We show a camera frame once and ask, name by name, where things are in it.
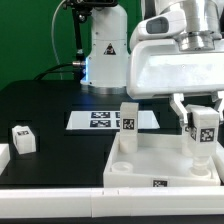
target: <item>warning label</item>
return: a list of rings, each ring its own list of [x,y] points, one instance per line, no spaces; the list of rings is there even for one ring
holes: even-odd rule
[[[116,52],[112,46],[112,44],[109,44],[106,51],[104,52],[105,55],[116,55]]]

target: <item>black sticker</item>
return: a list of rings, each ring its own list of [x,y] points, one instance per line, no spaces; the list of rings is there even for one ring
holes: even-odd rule
[[[115,112],[115,116],[120,119],[120,112]]]
[[[110,128],[111,121],[109,120],[92,120],[90,122],[91,128]]]
[[[153,187],[168,187],[167,180],[153,180]]]
[[[214,142],[215,128],[201,129],[200,142]]]
[[[92,112],[91,118],[110,118],[110,112]]]
[[[116,120],[116,126],[117,128],[120,128],[120,120]]]
[[[197,140],[197,128],[191,128],[191,137],[196,141]]]
[[[135,120],[134,119],[123,119],[123,129],[124,130],[134,130]]]
[[[29,134],[29,132],[28,131],[19,131],[19,132],[17,132],[17,134],[18,135],[28,135]]]
[[[105,55],[116,55],[116,52],[112,46],[112,44],[109,44],[107,49],[104,52]]]

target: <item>green wall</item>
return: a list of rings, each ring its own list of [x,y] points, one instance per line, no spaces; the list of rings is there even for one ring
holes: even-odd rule
[[[31,80],[56,65],[51,21],[61,0],[0,0],[0,89],[17,80]],[[128,14],[128,38],[141,19],[140,0],[120,0]],[[85,53],[90,52],[90,22],[82,25]],[[71,10],[60,10],[55,39],[61,63],[75,57]]]

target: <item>white cable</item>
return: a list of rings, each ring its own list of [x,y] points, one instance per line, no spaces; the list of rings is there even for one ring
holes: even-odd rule
[[[52,47],[53,47],[53,51],[54,51],[54,56],[55,56],[55,59],[56,59],[56,62],[57,62],[58,65],[60,65],[60,60],[59,60],[57,49],[56,49],[56,46],[55,46],[54,28],[55,28],[55,21],[56,21],[57,14],[58,14],[59,9],[61,8],[61,6],[63,5],[64,2],[65,2],[65,0],[62,0],[61,3],[56,8],[56,10],[54,12],[53,19],[52,19],[52,23],[51,23],[51,42],[52,42]]]

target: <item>black tabletop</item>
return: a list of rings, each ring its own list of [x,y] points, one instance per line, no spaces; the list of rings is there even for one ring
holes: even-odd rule
[[[83,92],[73,81],[18,81],[0,92],[0,143],[9,143],[11,160],[0,177],[0,189],[103,187],[103,171],[117,130],[65,129],[71,111],[117,111],[124,95]],[[153,110],[159,130],[149,133],[180,134],[179,120],[168,99],[141,100],[141,110]],[[185,104],[213,106],[210,97],[186,98]],[[37,152],[19,155],[12,143],[12,128],[29,126]],[[223,126],[219,141],[222,145]],[[222,216],[123,217],[57,219],[43,223],[221,223]],[[25,223],[26,220],[0,220]],[[28,223],[39,223],[29,220]]]

